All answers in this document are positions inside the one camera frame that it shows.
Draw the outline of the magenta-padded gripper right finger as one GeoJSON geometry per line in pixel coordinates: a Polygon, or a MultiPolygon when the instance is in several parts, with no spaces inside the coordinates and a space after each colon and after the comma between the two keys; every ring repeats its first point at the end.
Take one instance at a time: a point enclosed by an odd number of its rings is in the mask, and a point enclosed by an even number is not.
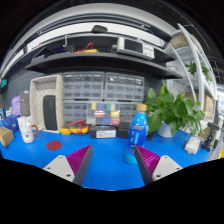
{"type": "Polygon", "coordinates": [[[134,146],[134,155],[145,185],[182,169],[168,155],[158,156],[142,146],[134,146]]]}

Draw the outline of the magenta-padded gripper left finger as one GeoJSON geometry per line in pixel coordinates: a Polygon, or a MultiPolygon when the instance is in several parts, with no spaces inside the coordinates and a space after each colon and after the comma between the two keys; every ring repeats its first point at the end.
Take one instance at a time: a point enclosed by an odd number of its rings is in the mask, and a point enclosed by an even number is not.
{"type": "Polygon", "coordinates": [[[57,156],[44,170],[81,186],[92,155],[93,147],[88,145],[68,156],[57,156]]]}

